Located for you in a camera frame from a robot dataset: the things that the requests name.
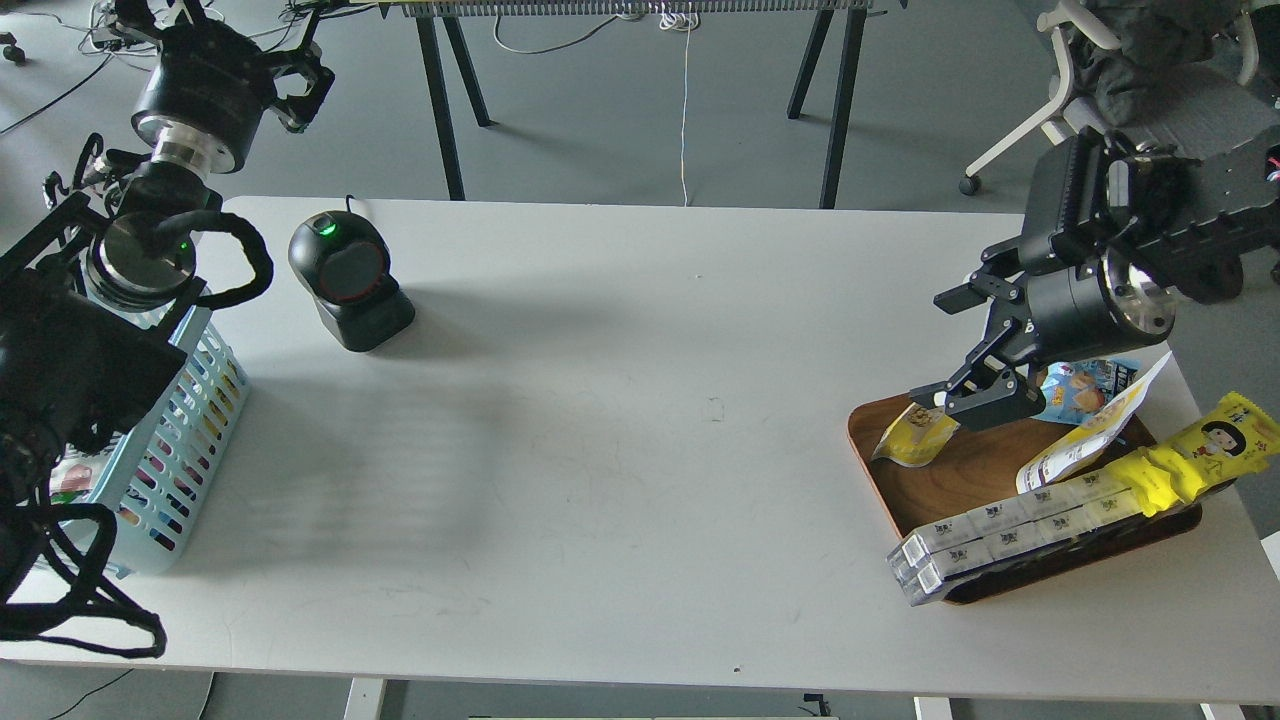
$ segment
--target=stacked boxes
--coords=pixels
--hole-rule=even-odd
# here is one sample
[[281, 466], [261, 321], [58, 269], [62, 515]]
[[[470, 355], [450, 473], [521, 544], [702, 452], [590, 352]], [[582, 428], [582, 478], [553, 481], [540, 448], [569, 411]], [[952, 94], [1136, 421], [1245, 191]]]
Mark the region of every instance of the stacked boxes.
[[886, 560], [908, 601], [923, 605], [1138, 514], [1133, 491], [1100, 470], [922, 525]]

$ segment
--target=plastic box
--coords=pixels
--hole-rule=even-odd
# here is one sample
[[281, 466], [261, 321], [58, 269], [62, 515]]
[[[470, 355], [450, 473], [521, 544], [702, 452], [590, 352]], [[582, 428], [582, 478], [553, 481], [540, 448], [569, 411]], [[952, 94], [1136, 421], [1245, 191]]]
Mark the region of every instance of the plastic box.
[[[163, 310], [118, 314], [150, 327]], [[186, 368], [119, 439], [101, 479], [81, 500], [116, 510], [108, 569], [118, 578], [163, 573], [186, 550], [248, 397], [248, 378], [209, 319], [207, 309], [193, 307], [179, 323], [170, 342], [188, 354]], [[93, 524], [73, 520], [63, 530], [83, 550]]]

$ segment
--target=table leg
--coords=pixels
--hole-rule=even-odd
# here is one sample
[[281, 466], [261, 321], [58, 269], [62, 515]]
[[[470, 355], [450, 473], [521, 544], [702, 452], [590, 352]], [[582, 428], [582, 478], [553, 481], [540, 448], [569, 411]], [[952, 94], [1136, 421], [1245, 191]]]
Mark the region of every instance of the table leg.
[[426, 70], [426, 90], [431, 96], [431, 114], [435, 115], [435, 133], [440, 138], [440, 160], [444, 163], [444, 183], [449, 200], [466, 200], [462, 188], [462, 169], [458, 167], [458, 145], [453, 137], [453, 118], [449, 117], [449, 95], [444, 91], [444, 73], [440, 72], [440, 45], [435, 40], [435, 20], [417, 18], [417, 42], [422, 49], [422, 69]]
[[385, 693], [387, 680], [381, 678], [352, 678], [342, 720], [378, 720], [383, 716]]
[[867, 8], [850, 8], [845, 26], [845, 46], [840, 51], [840, 78], [836, 81], [836, 108], [831, 119], [831, 141], [827, 143], [827, 167], [822, 173], [822, 200], [818, 208], [836, 206], [836, 188], [840, 186], [840, 167], [845, 160], [845, 136], [849, 133], [849, 108], [854, 100], [854, 81], [858, 78], [858, 58], [863, 51], [863, 29], [867, 26]]
[[480, 81], [476, 79], [475, 65], [471, 64], [471, 51], [467, 50], [467, 40], [462, 36], [462, 26], [458, 18], [444, 18], [444, 32], [449, 33], [449, 45], [453, 46], [453, 58], [458, 61], [458, 72], [462, 73], [462, 85], [467, 88], [467, 97], [471, 100], [471, 110], [476, 115], [476, 124], [486, 128], [493, 124], [489, 119], [489, 110], [484, 106], [484, 96], [480, 95]]
[[800, 61], [800, 74], [796, 76], [796, 85], [791, 90], [791, 102], [787, 104], [787, 117], [792, 120], [800, 117], [804, 106], [804, 97], [809, 92], [809, 81], [813, 79], [813, 69], [818, 65], [818, 54], [827, 40], [827, 29], [831, 27], [831, 15], [835, 10], [818, 10], [813, 19], [813, 29], [809, 31], [809, 44], [804, 49], [804, 60]]
[[1202, 702], [1201, 712], [1204, 714], [1204, 720], [1244, 720], [1244, 711], [1239, 705]]
[[951, 698], [915, 698], [915, 720], [951, 720]]

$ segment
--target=chair wheel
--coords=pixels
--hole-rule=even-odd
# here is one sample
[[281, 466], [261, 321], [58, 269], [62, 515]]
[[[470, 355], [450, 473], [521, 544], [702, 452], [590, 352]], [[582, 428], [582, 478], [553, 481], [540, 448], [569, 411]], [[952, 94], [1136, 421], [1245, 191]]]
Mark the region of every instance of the chair wheel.
[[978, 176], [965, 176], [964, 179], [960, 181], [960, 192], [965, 195], [978, 195], [979, 190], [982, 190], [982, 178]]

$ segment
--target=gray floor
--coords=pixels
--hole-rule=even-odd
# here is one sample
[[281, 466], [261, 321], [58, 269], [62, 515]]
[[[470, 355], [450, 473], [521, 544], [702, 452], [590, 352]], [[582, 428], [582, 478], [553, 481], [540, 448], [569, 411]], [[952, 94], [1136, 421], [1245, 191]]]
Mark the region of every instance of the gray floor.
[[[987, 191], [963, 197], [961, 168], [1043, 99], [1051, 61], [1012, 0], [936, 0], [868, 24], [837, 208], [1019, 213], [1036, 158], [1034, 137], [983, 173]], [[0, 0], [0, 9], [15, 6]], [[32, 0], [28, 12], [86, 22], [77, 0]], [[243, 32], [274, 27], [278, 3], [218, 0]], [[573, 37], [595, 18], [515, 18], [504, 40], [521, 47]], [[814, 77], [806, 115], [783, 113], [808, 36], [809, 15], [708, 15], [690, 40], [686, 168], [694, 205], [813, 208], [827, 147], [836, 22]], [[498, 49], [490, 22], [465, 20], [476, 70], [498, 126], [470, 122], [452, 60], [458, 146], [468, 197], [518, 202], [678, 205], [685, 37], [654, 18], [616, 22], [590, 41], [549, 55]], [[0, 63], [0, 126], [44, 104], [95, 65], [79, 33], [51, 18], [0, 15], [31, 63]], [[289, 136], [264, 119], [248, 165], [214, 178], [223, 195], [444, 199], [434, 128], [412, 23], [374, 13], [326, 23], [316, 37], [338, 81], [316, 122]], [[146, 64], [147, 60], [136, 60]], [[0, 138], [0, 247], [37, 222], [38, 183], [69, 174], [83, 137], [140, 150], [128, 117], [142, 72], [114, 61], [76, 95]], [[429, 233], [430, 228], [422, 228]], [[992, 238], [992, 242], [1002, 238]], [[1251, 263], [1245, 297], [1228, 309], [1187, 307], [1174, 343], [1197, 400], [1210, 406], [1239, 389], [1280, 407], [1275, 369], [1274, 256]], [[957, 274], [968, 268], [957, 268]], [[1275, 473], [1239, 483], [1260, 534], [1280, 529]], [[116, 673], [0, 664], [0, 717], [49, 717]], [[136, 671], [88, 698], [70, 717], [195, 717], [202, 673]], [[220, 675], [207, 717], [339, 717], [347, 683], [334, 678]], [[536, 688], [453, 683], [394, 684], [384, 717], [492, 716], [805, 716], [790, 693], [655, 688]], [[910, 698], [829, 696], [842, 717], [911, 717]], [[1197, 717], [1187, 706], [957, 701], [957, 719]]]

